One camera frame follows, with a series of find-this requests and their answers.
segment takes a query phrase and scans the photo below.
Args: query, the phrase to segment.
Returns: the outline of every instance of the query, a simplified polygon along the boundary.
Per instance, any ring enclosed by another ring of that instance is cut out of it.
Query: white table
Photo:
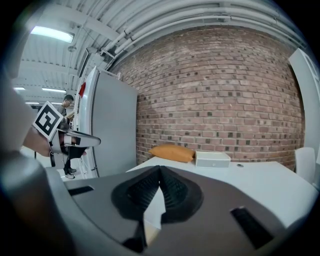
[[[273,212],[285,227],[308,214],[318,197],[318,191],[311,184],[278,162],[231,162],[228,169],[207,169],[197,168],[194,162],[183,163],[155,156],[128,172],[158,165],[231,184]]]

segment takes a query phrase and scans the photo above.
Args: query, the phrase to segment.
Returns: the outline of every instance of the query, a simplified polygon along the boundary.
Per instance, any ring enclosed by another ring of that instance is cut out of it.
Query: gray shirt
[[[60,105],[57,110],[58,110],[58,112],[59,112],[61,115],[63,115],[64,117],[67,115],[67,111],[66,111],[66,109],[64,108],[64,106]]]

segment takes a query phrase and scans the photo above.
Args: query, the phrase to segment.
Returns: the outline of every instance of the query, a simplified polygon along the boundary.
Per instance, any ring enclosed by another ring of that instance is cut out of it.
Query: sneaker
[[[69,173],[71,174],[75,173],[76,171],[77,171],[76,169],[72,169],[72,168],[69,169]]]
[[[73,174],[71,174],[71,173],[65,174],[64,177],[66,177],[66,178],[68,178],[70,180],[75,178],[75,176]]]

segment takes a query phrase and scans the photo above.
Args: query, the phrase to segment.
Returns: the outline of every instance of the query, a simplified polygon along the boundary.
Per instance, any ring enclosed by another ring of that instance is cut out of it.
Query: orange pillow
[[[192,161],[195,154],[195,152],[189,148],[173,144],[155,146],[149,150],[149,153],[159,158],[185,163]]]

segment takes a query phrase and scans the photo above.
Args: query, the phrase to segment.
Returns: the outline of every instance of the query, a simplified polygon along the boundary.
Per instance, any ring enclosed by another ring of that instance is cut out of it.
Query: white storage box
[[[195,166],[199,168],[226,169],[231,158],[223,152],[195,152]]]

